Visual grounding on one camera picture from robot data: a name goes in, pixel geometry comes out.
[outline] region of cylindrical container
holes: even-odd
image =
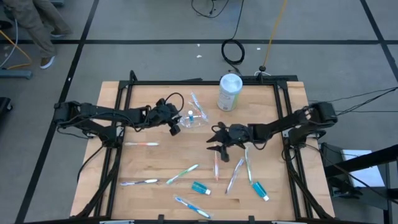
[[[220,80],[220,95],[218,107],[223,111],[231,111],[235,108],[238,96],[242,91],[242,79],[232,73],[224,75]]]
[[[194,181],[194,183],[192,184],[192,190],[194,190],[198,193],[207,194],[207,195],[210,195],[210,193],[211,193],[211,190],[207,189],[206,186],[204,186],[203,184],[201,184],[197,181]]]

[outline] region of wooden table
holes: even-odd
[[[307,105],[303,83],[288,82],[288,86],[293,111]],[[117,90],[118,82],[104,82],[97,104],[113,108]],[[273,87],[243,86],[237,108],[231,112],[224,112],[218,109],[216,104],[218,86],[139,85],[133,87],[130,106],[131,108],[153,106],[159,98],[165,98],[173,92],[181,93],[185,101],[188,101],[192,91],[206,110],[210,119],[209,125],[193,129],[182,128],[181,133],[174,137],[170,135],[167,125],[145,129],[139,133],[135,133],[132,128],[126,129],[124,142],[159,142],[160,146],[124,146],[112,218],[153,220],[157,219],[159,214],[164,214],[167,220],[203,219],[202,216],[176,202],[173,198],[176,194],[213,213],[213,220],[247,220],[249,215],[254,215],[256,220],[295,220],[287,168],[280,156],[282,151],[280,134],[276,134],[268,141],[264,150],[258,151],[251,147],[249,151],[252,160],[252,176],[267,190],[270,198],[268,202],[259,198],[249,185],[246,166],[242,167],[230,193],[224,194],[234,167],[244,156],[244,150],[238,147],[228,149],[230,162],[220,161],[220,179],[217,182],[213,173],[214,152],[206,150],[206,147],[212,146],[206,143],[206,140],[213,136],[210,127],[219,121],[229,125],[231,123],[270,123],[277,120]],[[280,95],[285,110],[283,93],[281,92]],[[181,105],[181,99],[177,96],[169,100],[176,107]],[[110,124],[107,121],[98,122],[102,125]],[[315,140],[308,140],[307,143],[317,146]],[[89,140],[85,159],[92,155],[100,145],[99,139]],[[308,189],[325,211],[334,216],[319,153],[309,147],[302,149],[301,153]],[[105,150],[88,163],[81,173],[71,215],[80,212],[96,192],[104,155]],[[176,180],[172,185],[165,184],[168,179],[194,164],[199,164],[196,170]],[[124,181],[146,179],[160,179],[160,183],[126,187],[119,185]],[[211,195],[200,195],[194,192],[191,189],[194,180],[207,185],[211,189]],[[297,188],[297,193],[301,214],[304,217],[305,207],[299,188]],[[105,214],[107,199],[106,192],[101,214]]]

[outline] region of person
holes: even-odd
[[[50,36],[61,37],[72,33],[57,9],[49,0],[3,0],[3,2],[11,9],[18,24],[28,31],[39,47],[42,57],[40,68],[46,69],[51,66],[56,51]],[[42,20],[54,28],[51,33],[44,27]]]

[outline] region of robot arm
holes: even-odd
[[[76,127],[82,130],[86,136],[98,136],[106,147],[118,147],[121,144],[118,141],[118,128],[102,126],[92,121],[91,118],[120,122],[134,128],[135,131],[168,124],[172,136],[180,132],[180,128],[177,126],[180,111],[163,98],[156,103],[154,108],[145,106],[115,110],[76,101],[57,103],[54,108],[53,122],[58,128]]]
[[[282,132],[285,140],[291,146],[305,144],[308,135],[316,134],[319,138],[325,134],[321,128],[329,128],[337,122],[337,116],[331,103],[319,102],[310,106],[305,106],[301,110],[271,122],[269,124],[232,124],[230,127],[219,122],[218,125],[211,127],[215,135],[207,142],[220,142],[221,146],[212,146],[207,149],[220,152],[221,160],[228,162],[229,155],[226,148],[237,145],[243,149],[245,142],[252,142],[254,146],[261,150],[274,134]]]

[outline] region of sneaker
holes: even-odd
[[[50,57],[50,58],[42,58],[42,62],[40,63],[40,68],[46,69],[49,66],[51,66],[52,63],[54,62],[54,58],[55,58],[55,56]]]
[[[69,35],[71,33],[72,32],[60,32],[60,31],[57,31],[57,30],[53,30],[53,31],[51,31],[50,35],[52,37],[59,38],[59,37],[63,37],[63,36]]]

